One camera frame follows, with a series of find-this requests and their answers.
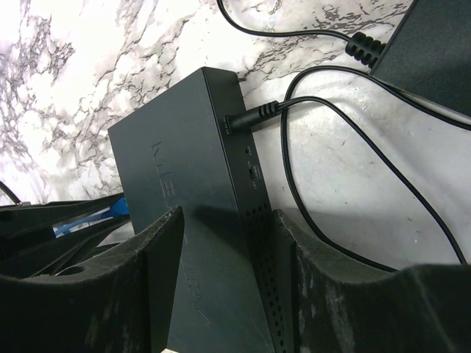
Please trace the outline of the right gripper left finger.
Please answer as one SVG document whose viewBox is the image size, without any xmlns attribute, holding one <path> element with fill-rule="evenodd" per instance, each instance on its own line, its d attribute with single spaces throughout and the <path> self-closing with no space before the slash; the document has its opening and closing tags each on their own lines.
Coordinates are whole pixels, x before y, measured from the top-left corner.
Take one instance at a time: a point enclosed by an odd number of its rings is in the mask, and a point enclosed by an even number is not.
<svg viewBox="0 0 471 353">
<path fill-rule="evenodd" d="M 168 342 L 184 215 L 58 274 L 1 277 L 3 352 L 161 352 Z"/>
</svg>

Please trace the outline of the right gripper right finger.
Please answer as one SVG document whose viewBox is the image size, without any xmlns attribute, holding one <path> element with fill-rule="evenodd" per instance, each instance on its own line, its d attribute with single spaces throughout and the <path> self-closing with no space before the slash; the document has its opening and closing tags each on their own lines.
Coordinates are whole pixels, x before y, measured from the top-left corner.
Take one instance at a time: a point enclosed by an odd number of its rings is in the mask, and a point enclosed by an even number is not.
<svg viewBox="0 0 471 353">
<path fill-rule="evenodd" d="M 293 352 L 468 352 L 470 267 L 389 273 L 300 229 L 283 211 L 272 233 Z"/>
</svg>

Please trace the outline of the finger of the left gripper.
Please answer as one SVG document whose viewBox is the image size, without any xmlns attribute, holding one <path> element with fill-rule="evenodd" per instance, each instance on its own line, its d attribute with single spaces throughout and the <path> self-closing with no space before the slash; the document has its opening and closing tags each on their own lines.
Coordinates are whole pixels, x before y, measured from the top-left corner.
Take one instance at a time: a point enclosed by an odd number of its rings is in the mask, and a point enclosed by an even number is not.
<svg viewBox="0 0 471 353">
<path fill-rule="evenodd" d="M 49 240 L 1 262 L 1 274 L 29 278 L 57 274 L 88 259 L 95 248 L 114 230 L 130 222 L 128 216 L 112 218 L 68 235 Z"/>
<path fill-rule="evenodd" d="M 70 224 L 90 215 L 93 215 L 92 220 L 127 216 L 124 194 L 93 200 L 2 206 L 1 239 L 13 239 L 37 229 Z"/>
</svg>

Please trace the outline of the black network switch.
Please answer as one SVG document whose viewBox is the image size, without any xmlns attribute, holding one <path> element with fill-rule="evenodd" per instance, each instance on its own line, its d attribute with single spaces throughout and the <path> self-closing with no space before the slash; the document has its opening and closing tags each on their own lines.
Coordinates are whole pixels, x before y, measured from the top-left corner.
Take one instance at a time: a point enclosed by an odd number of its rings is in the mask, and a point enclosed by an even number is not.
<svg viewBox="0 0 471 353">
<path fill-rule="evenodd" d="M 203 67 L 108 131 L 133 229 L 183 210 L 176 352 L 293 349 L 255 141 L 227 125 L 244 111 L 237 75 Z"/>
</svg>

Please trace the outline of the black power adapter with cable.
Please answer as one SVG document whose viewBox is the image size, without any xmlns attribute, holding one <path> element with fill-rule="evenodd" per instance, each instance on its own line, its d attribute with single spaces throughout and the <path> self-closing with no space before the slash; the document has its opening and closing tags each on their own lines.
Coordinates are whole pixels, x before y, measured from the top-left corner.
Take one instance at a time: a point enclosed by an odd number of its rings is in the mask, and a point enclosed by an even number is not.
<svg viewBox="0 0 471 353">
<path fill-rule="evenodd" d="M 440 120 L 366 77 L 344 53 L 385 35 L 399 2 L 220 1 L 247 57 L 247 104 L 305 103 L 254 129 L 273 207 L 330 245 L 390 268 L 470 261 L 470 124 Z"/>
</svg>

